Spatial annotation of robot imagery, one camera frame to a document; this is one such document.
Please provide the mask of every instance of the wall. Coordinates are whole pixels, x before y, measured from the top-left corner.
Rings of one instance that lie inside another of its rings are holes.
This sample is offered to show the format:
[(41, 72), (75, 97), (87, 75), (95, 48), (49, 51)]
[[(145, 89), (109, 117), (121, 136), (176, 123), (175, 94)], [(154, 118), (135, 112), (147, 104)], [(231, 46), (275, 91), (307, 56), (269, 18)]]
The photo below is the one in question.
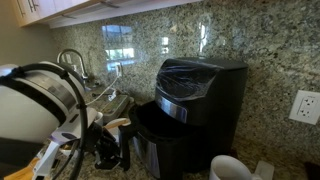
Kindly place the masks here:
[(0, 1), (0, 65), (25, 65), (56, 59), (57, 48), (46, 25), (18, 26), (10, 0)]
[[(115, 87), (143, 102), (153, 99), (155, 76), (167, 58), (244, 61), (249, 64), (249, 78), (236, 139), (320, 162), (319, 123), (288, 119), (297, 90), (320, 91), (319, 13), (317, 0), (204, 0), (54, 29), (53, 35), (59, 49), (78, 49), (91, 74), (109, 84), (114, 71), (107, 70), (105, 50), (118, 45), (104, 36), (102, 26), (131, 27), (123, 47), (134, 48), (135, 57), (133, 64), (124, 66), (124, 76)], [(163, 37), (169, 39), (167, 46)], [(201, 42), (206, 42), (202, 49)], [(164, 47), (168, 53), (162, 53)]]

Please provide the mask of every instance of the kitchen counter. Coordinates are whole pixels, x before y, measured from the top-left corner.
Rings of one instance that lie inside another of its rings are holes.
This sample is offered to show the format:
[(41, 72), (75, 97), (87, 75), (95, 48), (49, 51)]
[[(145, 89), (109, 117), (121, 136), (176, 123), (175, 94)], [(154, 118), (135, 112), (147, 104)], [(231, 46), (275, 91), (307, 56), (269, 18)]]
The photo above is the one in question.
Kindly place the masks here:
[[(91, 91), (85, 96), (87, 102), (92, 100)], [(96, 108), (97, 111), (103, 109), (105, 105), (104, 100), (98, 100), (92, 104), (92, 107)], [(127, 106), (125, 111), (120, 117), (127, 117), (127, 111), (129, 110), (130, 104)], [(143, 164), (135, 154), (132, 141), (130, 141), (130, 155), (131, 155), (131, 167), (128, 171), (124, 172), (121, 167), (116, 167), (112, 171), (97, 170), (94, 167), (95, 157), (92, 154), (86, 154), (84, 162), (82, 164), (81, 172), (78, 179), (108, 179), (108, 180), (154, 180), (150, 173), (144, 168)], [(303, 161), (292, 157), (284, 152), (277, 149), (272, 149), (255, 142), (246, 140), (243, 137), (235, 137), (232, 149), (236, 152), (237, 157), (242, 161), (251, 172), (254, 172), (255, 167), (259, 160), (269, 162), (275, 166), (274, 180), (304, 180), (307, 179)], [(72, 167), (73, 161), (69, 163), (67, 168), (62, 172), (59, 179), (68, 179)], [(195, 174), (184, 174), (184, 180), (207, 180), (209, 178), (209, 169), (204, 170)]]

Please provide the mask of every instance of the white cup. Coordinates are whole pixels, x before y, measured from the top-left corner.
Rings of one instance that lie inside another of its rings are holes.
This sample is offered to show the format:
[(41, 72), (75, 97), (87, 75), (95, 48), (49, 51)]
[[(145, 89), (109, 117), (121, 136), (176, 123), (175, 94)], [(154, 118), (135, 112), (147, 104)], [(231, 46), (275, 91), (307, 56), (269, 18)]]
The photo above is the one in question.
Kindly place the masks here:
[(262, 180), (259, 175), (251, 174), (239, 160), (226, 155), (212, 159), (209, 180)]

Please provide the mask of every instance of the outlet cover plate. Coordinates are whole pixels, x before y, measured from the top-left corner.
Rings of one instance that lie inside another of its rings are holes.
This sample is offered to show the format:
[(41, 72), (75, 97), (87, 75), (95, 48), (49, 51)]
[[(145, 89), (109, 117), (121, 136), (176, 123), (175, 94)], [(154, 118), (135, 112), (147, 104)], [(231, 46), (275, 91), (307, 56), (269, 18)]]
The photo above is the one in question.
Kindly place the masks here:
[(294, 100), (289, 119), (317, 124), (320, 116), (320, 93), (299, 90)]

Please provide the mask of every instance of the faucet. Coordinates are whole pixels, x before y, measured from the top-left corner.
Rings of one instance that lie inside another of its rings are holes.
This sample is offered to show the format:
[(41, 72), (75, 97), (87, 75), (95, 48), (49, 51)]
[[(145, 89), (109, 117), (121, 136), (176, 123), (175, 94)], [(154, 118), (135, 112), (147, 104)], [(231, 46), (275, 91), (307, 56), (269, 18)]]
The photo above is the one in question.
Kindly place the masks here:
[(81, 70), (82, 70), (81, 78), (82, 78), (84, 81), (88, 80), (88, 79), (89, 79), (89, 76), (88, 76), (88, 74), (87, 74), (87, 72), (86, 72), (86, 69), (85, 69), (85, 67), (84, 67), (82, 56), (81, 56), (81, 54), (80, 54), (78, 51), (76, 51), (76, 50), (74, 50), (74, 49), (64, 49), (64, 50), (62, 50), (62, 51), (58, 54), (57, 62), (60, 63), (62, 55), (63, 55), (64, 53), (67, 53), (67, 52), (73, 52), (73, 53), (76, 53), (76, 54), (79, 56), (80, 65), (81, 65)]

